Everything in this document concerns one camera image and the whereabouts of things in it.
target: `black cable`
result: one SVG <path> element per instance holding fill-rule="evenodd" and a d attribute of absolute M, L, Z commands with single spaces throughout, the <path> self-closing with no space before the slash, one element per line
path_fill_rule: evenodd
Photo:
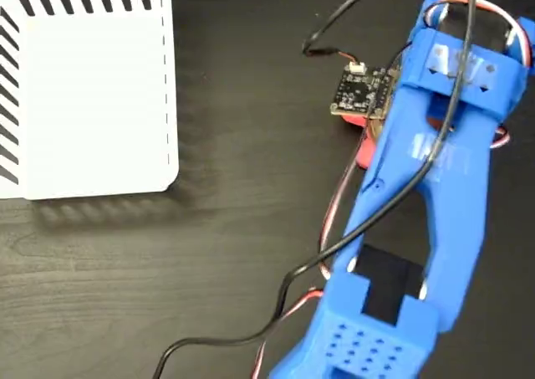
<path fill-rule="evenodd" d="M 323 55 L 331 55 L 338 53 L 340 50 L 328 46 L 321 49 L 312 49 L 312 46 L 319 40 L 319 38 L 331 27 L 333 24 L 347 11 L 349 11 L 358 1 L 360 0 L 346 0 L 345 3 L 340 5 L 336 11 L 334 11 L 329 19 L 319 28 L 317 31 L 313 32 L 308 36 L 308 38 L 303 43 L 303 54 L 307 57 L 317 57 Z"/>
<path fill-rule="evenodd" d="M 358 238 L 360 235 L 362 235 L 366 230 L 374 226 L 379 220 L 381 220 L 388 212 L 393 210 L 398 204 L 400 204 L 405 197 L 412 192 L 413 189 L 418 185 L 418 183 L 425 177 L 427 172 L 433 167 L 433 164 L 436 160 L 436 158 L 439 156 L 442 147 L 444 146 L 444 142 L 447 138 L 447 135 L 449 133 L 449 130 L 451 128 L 453 119 L 455 117 L 456 109 L 459 104 L 459 100 L 461 98 L 461 91 L 462 91 L 462 83 L 464 80 L 464 75 L 466 72 L 466 65 L 468 61 L 468 56 L 470 54 L 470 47 L 472 43 L 472 32 L 475 22 L 475 10 L 476 10 L 476 0 L 469 0 L 469 7 L 468 7 L 468 21 L 466 24 L 466 34 L 465 34 L 465 41 L 462 47 L 461 51 L 461 59 L 459 62 L 459 69 L 457 71 L 455 83 L 453 85 L 453 91 L 451 92 L 451 99 L 450 104 L 448 105 L 446 116 L 444 118 L 444 121 L 442 123 L 442 127 L 435 139 L 435 142 L 433 143 L 433 146 L 431 148 L 431 152 L 429 156 L 425 159 L 424 164 L 420 168 L 420 170 L 407 182 L 407 184 L 400 189 L 400 191 L 392 197 L 385 205 L 379 208 L 371 217 L 369 217 L 365 222 L 360 224 L 355 230 L 353 230 L 350 234 L 342 238 L 340 241 L 338 241 L 334 246 L 331 248 L 325 249 L 322 253 L 317 254 L 316 256 L 309 259 L 306 263 L 299 265 L 297 268 L 289 271 L 283 279 L 283 282 L 281 283 L 281 286 L 278 291 L 278 297 L 277 297 L 277 303 L 275 306 L 275 311 L 273 312 L 273 315 L 269 322 L 257 333 L 253 335 L 249 335 L 243 338 L 239 339 L 220 339 L 220 338 L 210 338 L 210 337 L 190 337 L 185 338 L 182 340 L 179 340 L 172 345 L 170 345 L 166 351 L 162 354 L 160 361 L 158 362 L 158 366 L 155 370 L 155 373 L 153 375 L 153 379 L 160 379 L 161 373 L 164 370 L 164 367 L 169 360 L 169 357 L 177 350 L 182 348 L 183 346 L 244 346 L 247 344 L 250 344 L 252 342 L 258 341 L 262 338 L 264 338 L 267 334 L 273 330 L 273 328 L 276 326 L 278 321 L 280 320 L 281 316 L 283 316 L 284 312 L 284 304 L 286 302 L 286 298 L 288 296 L 288 290 L 292 282 L 302 274 L 306 273 L 310 269 L 317 266 L 319 263 L 324 261 L 325 259 L 328 259 L 332 256 L 334 256 L 336 253 L 338 253 L 340 250 L 344 249 L 346 246 L 348 246 L 350 243 L 352 243 L 356 238 Z M 329 21 L 327 22 L 328 26 L 330 26 L 336 18 L 331 17 Z"/>

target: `dark wooden table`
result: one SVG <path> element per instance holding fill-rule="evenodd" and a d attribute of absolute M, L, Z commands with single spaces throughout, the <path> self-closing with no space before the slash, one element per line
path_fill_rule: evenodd
<path fill-rule="evenodd" d="M 165 194 L 0 202 L 2 379 L 148 379 L 178 337 L 263 324 L 283 273 L 316 251 L 359 133 L 329 116 L 344 61 L 299 55 L 340 1 L 174 0 L 180 181 Z M 533 0 L 492 1 L 535 18 Z M 383 64 L 420 2 L 365 0 L 329 40 Z M 424 378 L 525 377 L 535 368 L 533 101 L 532 88 L 509 120 L 512 144 L 494 153 L 486 246 L 461 318 Z M 425 259 L 421 200 L 409 199 L 369 240 Z M 316 272 L 293 295 L 312 282 Z M 273 336 L 266 371 L 312 312 Z M 185 349 L 164 377 L 246 378 L 254 353 Z"/>

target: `blue bracket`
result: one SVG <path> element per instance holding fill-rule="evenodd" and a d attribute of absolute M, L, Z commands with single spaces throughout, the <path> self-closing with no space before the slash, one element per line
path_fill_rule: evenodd
<path fill-rule="evenodd" d="M 422 11 L 437 0 L 425 0 Z M 522 18 L 535 38 L 535 23 Z M 462 41 L 427 28 L 421 13 L 410 34 L 392 107 L 345 233 L 390 200 L 430 152 L 449 102 Z M 369 281 L 348 273 L 363 236 L 334 261 L 304 339 L 273 370 L 271 379 L 406 379 L 417 375 L 439 333 L 461 311 L 485 235 L 490 145 L 498 125 L 512 113 L 532 71 L 519 54 L 473 46 L 455 130 L 419 185 L 428 212 L 431 254 L 425 267 L 427 295 L 406 295 L 395 325 L 362 312 Z"/>

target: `red wire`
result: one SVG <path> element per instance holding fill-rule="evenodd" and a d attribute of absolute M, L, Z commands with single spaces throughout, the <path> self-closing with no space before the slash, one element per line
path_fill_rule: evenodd
<path fill-rule="evenodd" d="M 279 323 L 286 320 L 289 316 L 293 315 L 295 312 L 303 308 L 307 302 L 310 300 L 321 298 L 324 296 L 324 291 L 322 289 L 310 289 L 307 293 L 305 293 L 293 306 L 286 311 L 286 313 L 283 315 L 283 317 L 280 319 Z M 251 379 L 258 379 L 258 376 L 260 375 L 260 370 L 262 368 L 262 362 L 264 358 L 264 351 L 266 350 L 266 343 L 267 341 L 264 341 L 260 347 L 258 347 L 257 356 L 254 361 L 254 366 L 252 368 L 251 372 Z"/>

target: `perforated grid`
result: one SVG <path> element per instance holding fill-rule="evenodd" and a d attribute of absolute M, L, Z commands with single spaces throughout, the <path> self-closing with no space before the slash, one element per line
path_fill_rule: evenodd
<path fill-rule="evenodd" d="M 402 345 L 396 339 L 370 328 L 339 323 L 332 333 L 325 356 L 332 366 L 357 377 L 388 379 L 397 377 L 401 364 L 414 361 L 418 350 Z"/>

